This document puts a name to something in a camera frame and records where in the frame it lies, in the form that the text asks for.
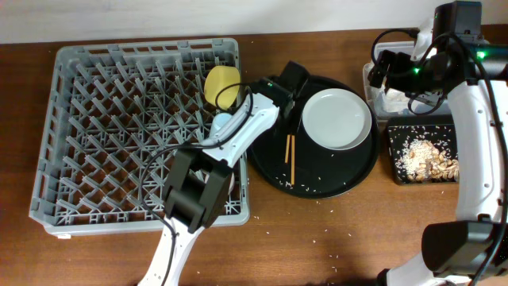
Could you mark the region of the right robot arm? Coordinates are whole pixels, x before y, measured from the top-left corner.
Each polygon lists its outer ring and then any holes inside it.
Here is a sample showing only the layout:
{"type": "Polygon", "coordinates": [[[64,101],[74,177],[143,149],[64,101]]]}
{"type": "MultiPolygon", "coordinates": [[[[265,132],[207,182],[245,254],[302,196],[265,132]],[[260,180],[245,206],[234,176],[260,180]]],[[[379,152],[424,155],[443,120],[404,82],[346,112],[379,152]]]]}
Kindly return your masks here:
{"type": "Polygon", "coordinates": [[[481,17],[480,2],[445,3],[410,30],[411,54],[371,53],[369,85],[410,101],[439,94],[432,110],[448,104],[460,167],[456,220],[427,226],[421,252],[382,271],[380,285],[474,285],[507,273],[507,48],[484,39],[481,17]]]}

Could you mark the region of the pink plastic cup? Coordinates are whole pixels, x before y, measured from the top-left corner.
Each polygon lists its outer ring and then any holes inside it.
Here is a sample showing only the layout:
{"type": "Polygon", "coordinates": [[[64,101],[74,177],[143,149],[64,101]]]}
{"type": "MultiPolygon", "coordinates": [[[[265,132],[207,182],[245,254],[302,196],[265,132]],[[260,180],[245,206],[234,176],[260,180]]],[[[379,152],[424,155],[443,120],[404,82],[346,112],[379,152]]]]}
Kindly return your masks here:
{"type": "Polygon", "coordinates": [[[235,186],[235,175],[232,174],[231,179],[229,181],[228,195],[231,194],[232,190],[234,189],[234,186],[235,186]]]}

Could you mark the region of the food scraps and rice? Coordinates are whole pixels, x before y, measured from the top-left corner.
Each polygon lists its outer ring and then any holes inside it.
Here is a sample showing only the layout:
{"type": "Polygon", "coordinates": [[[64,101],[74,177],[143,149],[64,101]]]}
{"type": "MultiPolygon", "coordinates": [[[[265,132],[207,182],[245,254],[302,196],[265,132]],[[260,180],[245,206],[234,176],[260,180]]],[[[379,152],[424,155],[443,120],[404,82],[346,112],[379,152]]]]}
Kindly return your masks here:
{"type": "Polygon", "coordinates": [[[415,139],[396,154],[396,174],[404,184],[459,181],[459,161],[431,141],[415,139]]]}

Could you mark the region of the wooden chopstick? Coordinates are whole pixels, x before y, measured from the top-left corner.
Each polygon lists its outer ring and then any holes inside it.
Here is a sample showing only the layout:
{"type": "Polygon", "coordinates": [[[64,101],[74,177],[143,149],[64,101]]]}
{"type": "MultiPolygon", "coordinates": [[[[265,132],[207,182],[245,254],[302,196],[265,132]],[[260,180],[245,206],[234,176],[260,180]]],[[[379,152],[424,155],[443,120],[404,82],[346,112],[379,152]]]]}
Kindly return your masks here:
{"type": "Polygon", "coordinates": [[[295,135],[291,135],[291,186],[295,183],[295,135]]]}
{"type": "Polygon", "coordinates": [[[284,157],[285,158],[284,162],[286,164],[289,162],[290,150],[291,150],[291,135],[288,134],[287,135],[287,140],[286,140],[285,157],[284,157]]]}

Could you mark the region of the white napkin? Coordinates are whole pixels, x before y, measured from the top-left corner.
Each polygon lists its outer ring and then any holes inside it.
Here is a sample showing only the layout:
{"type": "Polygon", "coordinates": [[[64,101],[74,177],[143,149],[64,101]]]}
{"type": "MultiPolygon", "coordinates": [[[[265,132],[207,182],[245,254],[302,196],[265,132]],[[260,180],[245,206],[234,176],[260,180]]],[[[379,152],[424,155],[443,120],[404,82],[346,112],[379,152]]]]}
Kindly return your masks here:
{"type": "Polygon", "coordinates": [[[404,92],[395,89],[389,89],[382,94],[382,109],[387,113],[403,114],[408,111],[410,99],[404,92]]]}

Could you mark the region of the light blue plastic cup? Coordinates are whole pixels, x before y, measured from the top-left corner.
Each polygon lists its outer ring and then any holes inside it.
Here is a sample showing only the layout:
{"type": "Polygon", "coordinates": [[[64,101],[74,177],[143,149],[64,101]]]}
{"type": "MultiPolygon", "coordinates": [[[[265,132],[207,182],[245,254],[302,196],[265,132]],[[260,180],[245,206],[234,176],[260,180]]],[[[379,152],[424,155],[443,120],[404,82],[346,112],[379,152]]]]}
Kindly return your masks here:
{"type": "Polygon", "coordinates": [[[210,127],[210,136],[214,136],[230,119],[232,115],[228,113],[217,114],[210,127]]]}

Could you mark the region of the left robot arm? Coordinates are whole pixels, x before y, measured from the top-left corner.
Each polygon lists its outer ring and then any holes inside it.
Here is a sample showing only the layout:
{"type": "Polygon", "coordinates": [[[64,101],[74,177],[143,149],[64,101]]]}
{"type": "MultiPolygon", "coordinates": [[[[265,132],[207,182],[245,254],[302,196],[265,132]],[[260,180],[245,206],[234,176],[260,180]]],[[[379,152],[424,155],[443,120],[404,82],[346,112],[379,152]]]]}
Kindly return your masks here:
{"type": "Polygon", "coordinates": [[[233,188],[233,168],[250,145],[280,118],[292,115],[310,73],[290,61],[282,73],[254,83],[231,83],[234,94],[244,91],[236,112],[207,139],[162,149],[147,162],[152,165],[172,154],[162,199],[163,233],[142,285],[177,285],[198,236],[211,227],[233,188]]]}

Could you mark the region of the yellow plastic bowl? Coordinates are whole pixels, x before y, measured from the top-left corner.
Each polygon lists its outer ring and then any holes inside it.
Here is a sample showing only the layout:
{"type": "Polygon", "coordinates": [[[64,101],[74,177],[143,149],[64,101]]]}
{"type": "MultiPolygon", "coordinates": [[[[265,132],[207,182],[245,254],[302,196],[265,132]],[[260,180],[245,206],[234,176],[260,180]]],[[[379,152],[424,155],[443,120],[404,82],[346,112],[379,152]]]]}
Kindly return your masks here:
{"type": "Polygon", "coordinates": [[[204,95],[208,103],[220,108],[229,109],[237,99],[241,75],[237,68],[216,66],[206,77],[204,95]]]}

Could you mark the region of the grey round plate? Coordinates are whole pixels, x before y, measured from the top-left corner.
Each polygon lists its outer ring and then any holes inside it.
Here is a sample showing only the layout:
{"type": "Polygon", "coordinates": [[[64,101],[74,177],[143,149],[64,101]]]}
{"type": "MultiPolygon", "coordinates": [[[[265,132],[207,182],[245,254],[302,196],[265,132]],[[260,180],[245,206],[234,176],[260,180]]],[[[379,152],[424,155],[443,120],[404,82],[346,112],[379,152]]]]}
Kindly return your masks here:
{"type": "Polygon", "coordinates": [[[330,88],[307,100],[302,124],[314,143],[325,149],[345,151],[366,140],[373,119],[367,103],[357,94],[330,88]]]}

